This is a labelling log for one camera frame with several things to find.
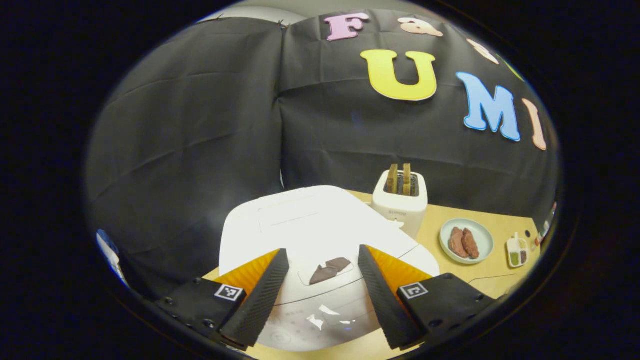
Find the green sauce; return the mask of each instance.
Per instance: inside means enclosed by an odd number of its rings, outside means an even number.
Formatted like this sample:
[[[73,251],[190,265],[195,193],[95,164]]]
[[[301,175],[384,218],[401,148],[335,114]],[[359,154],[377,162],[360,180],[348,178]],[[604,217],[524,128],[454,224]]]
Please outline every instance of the green sauce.
[[[510,252],[509,255],[511,255],[512,264],[514,264],[515,266],[520,264],[520,256],[517,252]]]

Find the yellow letter u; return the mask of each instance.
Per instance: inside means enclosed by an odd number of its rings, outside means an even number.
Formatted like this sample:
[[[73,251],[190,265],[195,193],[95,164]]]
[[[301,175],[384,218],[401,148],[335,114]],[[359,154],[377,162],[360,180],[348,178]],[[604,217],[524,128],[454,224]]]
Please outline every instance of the yellow letter u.
[[[396,100],[420,101],[429,99],[436,92],[436,76],[433,72],[432,61],[436,60],[431,54],[418,51],[408,51],[406,57],[415,61],[418,70],[416,85],[400,84],[396,79],[394,58],[397,53],[391,50],[366,50],[360,56],[369,65],[369,81],[375,91]]]

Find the plate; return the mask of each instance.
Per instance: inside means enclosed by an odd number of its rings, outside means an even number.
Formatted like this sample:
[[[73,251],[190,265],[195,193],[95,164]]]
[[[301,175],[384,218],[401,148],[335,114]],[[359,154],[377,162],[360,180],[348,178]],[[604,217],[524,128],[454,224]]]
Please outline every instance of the plate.
[[[471,230],[474,235],[474,240],[478,246],[478,252],[480,257],[477,259],[464,259],[454,254],[449,250],[449,238],[451,237],[451,231],[454,227],[464,231],[465,228]],[[440,229],[440,246],[442,250],[449,255],[449,257],[462,264],[477,264],[486,259],[493,252],[493,236],[486,227],[478,224],[473,220],[466,218],[455,218],[447,221]]]

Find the wooden table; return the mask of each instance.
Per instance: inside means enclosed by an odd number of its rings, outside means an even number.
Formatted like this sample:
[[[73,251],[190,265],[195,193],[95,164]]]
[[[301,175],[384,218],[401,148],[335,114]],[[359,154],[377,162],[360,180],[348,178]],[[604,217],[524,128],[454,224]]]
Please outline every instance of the wooden table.
[[[363,202],[371,202],[371,194],[349,191]],[[484,225],[492,234],[495,246],[493,252],[484,261],[474,265],[465,265],[453,261],[440,246],[440,228],[453,218],[467,218]],[[508,265],[506,242],[516,232],[533,244],[538,230],[530,218],[512,217],[446,208],[444,206],[429,205],[420,227],[416,241],[427,248],[440,265],[440,273],[450,272],[467,281],[484,294],[496,299],[511,289],[531,270],[540,256],[540,248],[535,247],[530,254],[529,262],[520,268],[510,268]],[[215,280],[219,269],[213,270],[203,278]],[[400,354],[412,351],[398,349],[391,350],[387,340],[378,329],[366,336],[335,347],[313,352],[286,352],[256,344],[247,349],[246,354],[256,359],[277,360],[322,360],[322,359],[390,359]]]

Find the meat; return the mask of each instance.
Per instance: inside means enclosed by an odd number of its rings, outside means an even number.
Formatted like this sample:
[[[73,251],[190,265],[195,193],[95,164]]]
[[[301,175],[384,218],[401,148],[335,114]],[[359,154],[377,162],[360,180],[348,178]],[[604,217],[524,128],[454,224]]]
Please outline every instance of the meat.
[[[465,248],[462,245],[462,237],[462,230],[454,227],[451,231],[451,237],[449,238],[449,250],[453,251],[454,254],[461,258],[467,259],[469,254],[465,251]]]
[[[478,245],[474,240],[474,235],[469,231],[469,229],[465,229],[462,232],[462,246],[465,248],[465,251],[469,254],[470,258],[477,259],[480,257]]]

